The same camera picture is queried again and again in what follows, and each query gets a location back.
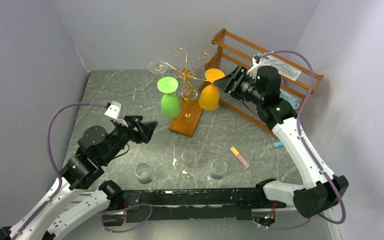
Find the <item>orange plastic wine glass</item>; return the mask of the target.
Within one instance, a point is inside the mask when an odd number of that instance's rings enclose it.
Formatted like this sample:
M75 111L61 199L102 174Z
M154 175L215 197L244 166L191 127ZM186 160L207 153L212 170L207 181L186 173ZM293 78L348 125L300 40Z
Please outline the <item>orange plastic wine glass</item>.
M210 68L204 76L209 85L201 91L198 104L206 111L213 111L219 105L220 100L220 93L215 81L225 77L225 74L220 69Z

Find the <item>green plastic wine glass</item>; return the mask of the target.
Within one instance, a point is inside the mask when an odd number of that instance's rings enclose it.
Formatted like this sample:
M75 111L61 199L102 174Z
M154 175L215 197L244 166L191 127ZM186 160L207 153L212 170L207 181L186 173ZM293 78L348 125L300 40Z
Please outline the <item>green plastic wine glass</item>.
M160 101L160 108L165 117L174 118L181 112L181 102L175 94L178 87L178 81L171 76L162 77L157 82L157 89L163 93Z

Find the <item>clear wine glass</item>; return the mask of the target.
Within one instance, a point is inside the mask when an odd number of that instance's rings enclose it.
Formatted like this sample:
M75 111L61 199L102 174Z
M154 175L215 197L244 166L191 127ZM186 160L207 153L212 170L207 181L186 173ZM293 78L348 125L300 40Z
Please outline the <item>clear wine glass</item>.
M158 180L154 176L154 171L148 163L138 163L135 167L134 173L137 181L141 185L141 188L145 192L152 193L157 190L159 186Z
M195 165L198 162L198 154L194 150L185 150L182 155L184 169L182 170L182 177L185 181L191 182L198 176Z
M149 63L148 69L153 74L163 74L167 71L168 65L163 60L153 60Z
M223 159L214 159L210 164L210 173L207 177L208 186L217 188L221 185L227 172L227 162Z

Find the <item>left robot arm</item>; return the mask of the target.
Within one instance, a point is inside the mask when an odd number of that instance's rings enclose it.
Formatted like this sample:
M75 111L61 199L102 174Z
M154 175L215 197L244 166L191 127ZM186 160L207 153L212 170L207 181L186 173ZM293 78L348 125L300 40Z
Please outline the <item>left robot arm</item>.
M113 120L107 133L102 126L88 128L78 141L76 155L60 170L50 190L17 224L0 228L0 240L60 240L95 214L127 207L124 191L114 181L103 182L98 190L69 208L101 175L103 167L128 146L149 143L157 121L142 122L140 115L126 116L125 123Z

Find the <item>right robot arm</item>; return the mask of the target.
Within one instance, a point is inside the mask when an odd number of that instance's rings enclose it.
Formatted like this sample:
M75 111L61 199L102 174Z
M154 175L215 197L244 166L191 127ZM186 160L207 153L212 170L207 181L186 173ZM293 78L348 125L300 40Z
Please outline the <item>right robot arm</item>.
M247 73L238 66L232 73L215 80L215 85L232 98L251 102L258 117L283 143L302 179L302 184L268 179L256 188L255 202L268 207L273 201L292 205L304 218L311 218L340 203L349 186L345 176L337 176L317 156L298 123L291 104L280 97L282 77L273 66L260 66Z

